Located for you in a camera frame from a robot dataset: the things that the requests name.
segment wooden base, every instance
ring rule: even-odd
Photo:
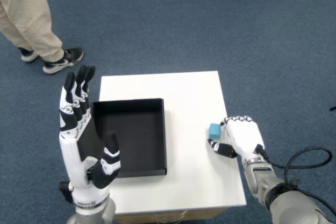
[[[199,209],[174,212],[153,212],[142,215],[115,215],[114,221],[121,224],[141,224],[141,223],[159,223],[176,222],[180,220],[197,220],[213,218],[228,208]]]

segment white shoe sole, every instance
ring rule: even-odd
[[[53,74],[53,73],[57,73],[58,71],[61,71],[62,69],[65,69],[67,67],[72,67],[74,65],[76,65],[84,56],[84,52],[82,52],[81,56],[78,58],[78,60],[70,62],[66,65],[56,65],[53,68],[46,68],[45,66],[43,66],[43,72],[47,73],[47,74]]]
[[[24,62],[32,62],[38,57],[38,54],[36,52],[33,52],[30,56],[23,56],[21,55],[21,60]]]

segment black cable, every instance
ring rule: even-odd
[[[314,164],[314,165],[291,165],[291,163],[293,163],[293,161],[294,161],[297,157],[299,157],[300,155],[302,155],[302,154],[305,153],[305,152],[309,152],[309,151],[313,151],[313,150],[323,150],[323,151],[325,151],[325,152],[327,152],[327,153],[329,154],[329,157],[328,157],[324,162],[319,163],[319,164]],[[273,165],[273,166],[275,166],[275,167],[278,167],[278,168],[280,168],[280,169],[285,169],[286,166],[287,166],[287,165],[286,165],[286,166],[283,166],[283,165],[278,165],[278,164],[276,164],[276,163],[273,163],[273,162],[269,159],[269,157],[268,157],[267,153],[265,152],[263,146],[260,145],[260,144],[257,145],[257,147],[256,147],[256,149],[255,149],[255,152],[258,153],[258,154],[260,154],[261,156],[263,156],[263,158],[264,158],[267,162],[269,162],[271,165]],[[288,166],[287,169],[313,169],[313,168],[318,168],[318,167],[321,167],[321,166],[326,165],[326,164],[329,163],[331,160],[332,160],[332,152],[331,152],[331,150],[329,150],[329,149],[327,149],[327,148],[324,148],[324,147],[320,147],[320,146],[307,147],[307,148],[305,148],[305,149],[303,149],[303,150],[301,150],[301,151],[295,153],[295,154],[293,155],[293,157],[290,158],[290,160],[288,161],[289,166]]]
[[[303,153],[309,152],[309,151],[314,151],[314,150],[322,150],[325,151],[329,154],[329,157],[322,163],[319,164],[314,164],[314,165],[291,165],[295,159],[297,159],[299,156],[301,156]],[[331,150],[321,147],[321,146],[311,146],[311,147],[307,147],[299,152],[296,152],[291,158],[290,160],[287,162],[287,164],[285,166],[283,165],[278,165],[276,163],[273,163],[270,159],[269,156],[266,154],[264,148],[262,145],[258,144],[255,152],[260,154],[267,162],[269,162],[271,165],[276,166],[278,168],[281,169],[285,169],[284,170],[284,180],[286,185],[291,186],[294,190],[300,191],[301,193],[312,197],[318,201],[320,201],[322,204],[324,204],[335,216],[336,216],[336,210],[328,203],[326,202],[324,199],[322,199],[321,197],[309,192],[309,191],[304,191],[304,190],[300,190],[298,189],[296,183],[293,182],[288,182],[288,170],[289,169],[313,169],[313,168],[318,168],[321,166],[326,165],[327,163],[329,163],[332,160],[332,152]]]

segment person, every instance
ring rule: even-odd
[[[51,29],[47,0],[0,0],[0,31],[21,51],[22,61],[40,56],[48,74],[71,67],[83,57],[81,48],[62,49]]]

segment white table surface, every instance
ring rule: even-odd
[[[246,204],[236,159],[207,143],[210,123],[226,110],[217,71],[103,76],[100,101],[163,98],[167,175],[115,179],[116,214]]]

